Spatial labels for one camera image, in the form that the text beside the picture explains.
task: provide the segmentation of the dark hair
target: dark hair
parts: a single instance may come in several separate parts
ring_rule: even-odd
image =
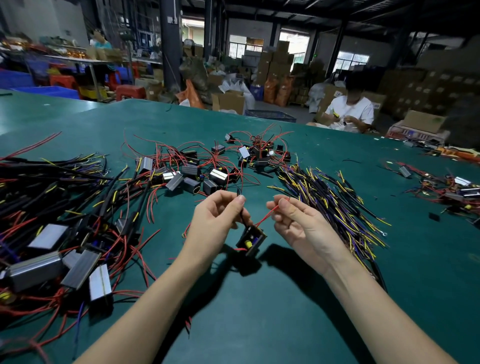
[[[366,79],[365,79],[365,73],[363,72],[352,72],[347,76],[347,79],[345,80],[345,87],[347,88],[348,91],[352,91],[352,90],[363,91],[365,90],[365,84],[366,84]]]

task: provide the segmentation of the orange sack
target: orange sack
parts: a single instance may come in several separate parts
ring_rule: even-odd
[[[288,104],[288,99],[290,99],[290,94],[292,93],[293,81],[295,76],[286,76],[282,80],[280,89],[275,99],[275,105],[285,107]]]
[[[275,103],[276,87],[278,86],[278,80],[275,78],[268,78],[264,87],[264,101],[269,104]]]
[[[195,87],[193,87],[192,81],[187,80],[186,84],[186,90],[179,92],[175,95],[178,98],[179,102],[188,99],[191,108],[205,109],[204,103],[198,97],[197,90],[195,90]]]

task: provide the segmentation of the person's left hand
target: person's left hand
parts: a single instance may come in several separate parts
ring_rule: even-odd
[[[230,229],[241,222],[240,212],[247,225],[253,225],[249,212],[243,207],[245,196],[234,192],[217,191],[195,208],[181,254],[191,262],[207,269],[220,252]]]
[[[358,120],[357,118],[354,118],[353,116],[345,116],[343,118],[343,121],[345,122],[352,122],[354,124],[358,124],[360,122],[360,120]]]

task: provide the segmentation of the green tabletop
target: green tabletop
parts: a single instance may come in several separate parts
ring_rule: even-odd
[[[0,134],[30,126],[31,123],[38,124],[55,117],[105,106],[93,101],[0,89],[0,95],[7,93],[12,95],[0,96]]]
[[[158,140],[178,146],[197,140],[210,148],[227,132],[263,131],[271,121],[198,110],[180,106],[126,100],[69,116],[44,120],[41,125],[22,121],[28,129],[0,136],[0,155],[27,146],[54,132],[56,139],[28,154],[30,158],[71,158],[80,153],[109,153],[112,173],[132,160],[122,154],[124,134],[128,143],[144,154],[154,144],[136,138]],[[441,215],[436,222],[428,213],[440,214],[443,206],[402,192],[418,185],[379,168],[385,161],[402,161],[419,169],[455,175],[480,182],[477,166],[441,157],[422,156],[400,141],[277,122],[269,134],[294,131],[285,136],[300,165],[319,167],[327,174],[341,170],[367,208],[385,218],[388,249],[376,249],[377,261],[389,294],[405,312],[460,363],[478,363],[480,346],[480,231],[464,218]],[[227,152],[231,160],[235,153]],[[347,158],[359,163],[343,161]],[[261,186],[248,186],[243,194],[254,221],[266,213],[265,202],[274,192],[268,185],[279,181],[258,176]],[[145,234],[162,231],[143,249],[143,256],[158,276],[168,267],[168,258],[182,248],[181,234],[200,197],[182,193],[160,197],[155,205],[154,225],[144,219]],[[190,337],[174,328],[159,360],[164,363],[371,363],[368,351],[323,279],[306,267],[281,237],[271,220],[262,224],[268,238],[260,249],[262,267],[242,277],[231,261],[219,255],[211,271],[201,279],[186,300],[183,315],[192,316]],[[227,244],[233,246],[241,231],[233,231]],[[144,289],[140,269],[133,266],[120,289]],[[131,303],[117,303],[113,315],[98,323],[82,320],[79,352],[83,352],[115,322]],[[0,337],[29,336],[44,326],[48,316],[26,325],[14,325]],[[55,335],[59,322],[46,338]],[[74,332],[44,347],[53,363],[72,360]],[[33,353],[6,363],[40,363]]]

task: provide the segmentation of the person's right hand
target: person's right hand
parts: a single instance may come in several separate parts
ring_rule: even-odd
[[[308,265],[325,275],[331,264],[340,261],[348,249],[322,214],[303,202],[278,194],[267,208],[273,213],[275,230]]]

